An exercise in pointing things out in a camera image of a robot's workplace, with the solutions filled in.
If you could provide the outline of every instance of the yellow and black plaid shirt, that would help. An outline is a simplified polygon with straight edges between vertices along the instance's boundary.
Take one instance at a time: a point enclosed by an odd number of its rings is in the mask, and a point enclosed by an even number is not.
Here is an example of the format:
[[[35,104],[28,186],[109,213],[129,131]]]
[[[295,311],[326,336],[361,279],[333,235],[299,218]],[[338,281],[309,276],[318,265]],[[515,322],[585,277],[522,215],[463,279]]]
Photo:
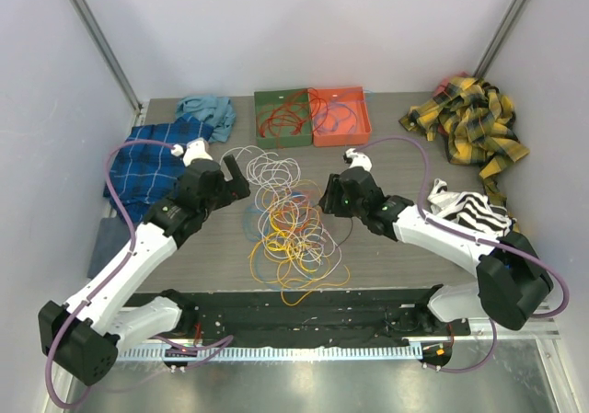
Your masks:
[[[444,91],[420,107],[411,107],[400,123],[424,133],[431,141],[442,125],[447,134],[447,156],[457,165],[479,165],[479,176],[491,203],[505,205],[496,176],[529,154],[512,131],[512,101],[482,79],[452,77]]]

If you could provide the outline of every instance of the light blue cloth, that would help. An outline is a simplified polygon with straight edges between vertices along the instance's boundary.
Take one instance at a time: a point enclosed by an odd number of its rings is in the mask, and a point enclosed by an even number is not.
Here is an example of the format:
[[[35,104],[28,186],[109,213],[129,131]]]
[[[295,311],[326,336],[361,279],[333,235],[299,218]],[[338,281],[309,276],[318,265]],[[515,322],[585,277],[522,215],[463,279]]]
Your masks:
[[[226,142],[236,121],[236,112],[230,98],[191,96],[182,99],[176,106],[176,119],[182,117],[211,125],[214,129],[209,142]]]

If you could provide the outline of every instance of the plaid cloth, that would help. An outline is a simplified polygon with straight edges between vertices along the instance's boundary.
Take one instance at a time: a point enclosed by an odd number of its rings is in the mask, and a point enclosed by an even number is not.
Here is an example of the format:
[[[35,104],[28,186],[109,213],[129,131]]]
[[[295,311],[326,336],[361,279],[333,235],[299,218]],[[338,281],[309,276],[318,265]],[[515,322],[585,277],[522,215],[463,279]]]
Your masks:
[[[211,125],[198,120],[179,119],[174,123],[136,126],[127,142],[151,139],[185,144],[199,137],[209,140],[212,134]],[[181,158],[172,155],[167,148],[153,144],[135,144],[119,151],[110,169],[110,178],[131,220],[139,223],[153,203],[172,191],[183,172]],[[106,187],[104,196],[110,197]]]
[[[491,203],[504,206],[506,197],[496,176],[529,154],[512,131],[514,105],[497,87],[474,77],[452,77],[445,89],[400,119],[408,131],[431,141],[438,126],[447,142],[448,161],[481,166],[479,176]]]

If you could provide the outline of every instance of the wall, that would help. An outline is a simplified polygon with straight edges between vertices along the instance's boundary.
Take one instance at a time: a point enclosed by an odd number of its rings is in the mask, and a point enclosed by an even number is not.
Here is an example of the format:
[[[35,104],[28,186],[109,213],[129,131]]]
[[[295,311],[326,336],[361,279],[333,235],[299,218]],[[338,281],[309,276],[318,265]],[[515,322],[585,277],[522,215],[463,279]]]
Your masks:
[[[511,0],[87,0],[143,99],[473,71]]]
[[[68,0],[0,0],[2,411],[41,411],[37,313],[84,282],[133,113]]]
[[[571,287],[571,305],[558,324],[577,387],[584,390],[589,355],[579,351],[589,334],[586,13],[587,0],[531,0],[488,75],[512,96],[517,134],[531,148],[505,174],[504,188],[538,254]],[[587,393],[581,397],[586,402]]]

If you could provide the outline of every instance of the plastic bin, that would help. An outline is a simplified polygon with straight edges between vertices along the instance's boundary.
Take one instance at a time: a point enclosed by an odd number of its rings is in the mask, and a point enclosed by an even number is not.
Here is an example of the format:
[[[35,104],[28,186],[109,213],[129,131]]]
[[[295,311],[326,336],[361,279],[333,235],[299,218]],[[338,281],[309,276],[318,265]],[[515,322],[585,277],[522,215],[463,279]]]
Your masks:
[[[372,125],[361,86],[309,88],[314,146],[346,146],[367,143]]]
[[[256,143],[262,149],[309,146],[313,143],[306,88],[254,93]]]

